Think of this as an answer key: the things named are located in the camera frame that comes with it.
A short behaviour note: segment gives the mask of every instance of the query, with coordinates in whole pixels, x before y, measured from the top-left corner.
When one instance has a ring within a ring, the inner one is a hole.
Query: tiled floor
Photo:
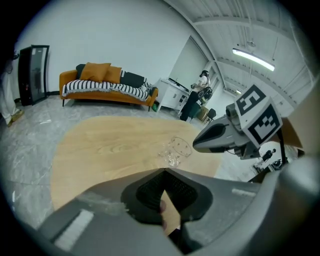
[[[136,116],[177,119],[177,114],[162,108],[150,111],[145,106],[113,102],[62,100],[50,96],[27,107],[25,114],[10,128],[0,123],[0,166],[4,193],[18,218],[34,228],[53,211],[50,196],[52,160],[57,143],[66,131],[82,120],[96,116]],[[191,124],[200,130],[198,119]],[[248,181],[255,173],[250,169],[254,160],[241,161],[225,152],[217,178]]]

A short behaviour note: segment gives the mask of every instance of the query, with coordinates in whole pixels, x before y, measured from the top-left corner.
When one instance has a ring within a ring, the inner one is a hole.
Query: black pants
[[[183,109],[182,109],[182,114],[180,116],[180,120],[182,121],[187,121],[189,113],[191,112],[194,104],[199,100],[198,98],[198,93],[195,91],[192,91],[190,93],[190,96],[186,102],[186,104],[184,105]]]

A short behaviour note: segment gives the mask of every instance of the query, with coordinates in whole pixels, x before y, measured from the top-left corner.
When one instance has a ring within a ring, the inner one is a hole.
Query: person in white clothing
[[[190,93],[190,96],[181,111],[182,114],[180,116],[180,120],[187,121],[190,111],[192,110],[194,104],[199,100],[198,93],[209,86],[209,72],[207,70],[203,70],[200,74],[198,82],[191,85],[192,92]]]
[[[12,59],[10,59],[5,65],[0,81],[0,112],[8,127],[10,127],[13,122],[15,122],[24,114],[23,110],[20,110],[16,107],[16,103],[12,94],[12,70]]]

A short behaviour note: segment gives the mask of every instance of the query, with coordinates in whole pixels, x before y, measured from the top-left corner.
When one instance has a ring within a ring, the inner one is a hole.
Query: striped blanket
[[[132,96],[142,102],[145,102],[149,95],[149,90],[151,89],[151,84],[145,82],[143,86],[146,90],[140,88],[134,88],[129,85],[120,83],[110,83],[110,82],[94,82],[88,80],[74,80],[68,82],[62,87],[62,96],[66,97],[68,94],[72,93],[84,93],[84,92],[119,92]]]

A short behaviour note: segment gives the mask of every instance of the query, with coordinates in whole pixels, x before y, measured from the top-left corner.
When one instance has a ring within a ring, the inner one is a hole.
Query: white cabinet
[[[159,79],[155,86],[159,90],[155,99],[159,102],[158,111],[161,107],[180,111],[187,102],[189,93],[183,87],[165,79]]]

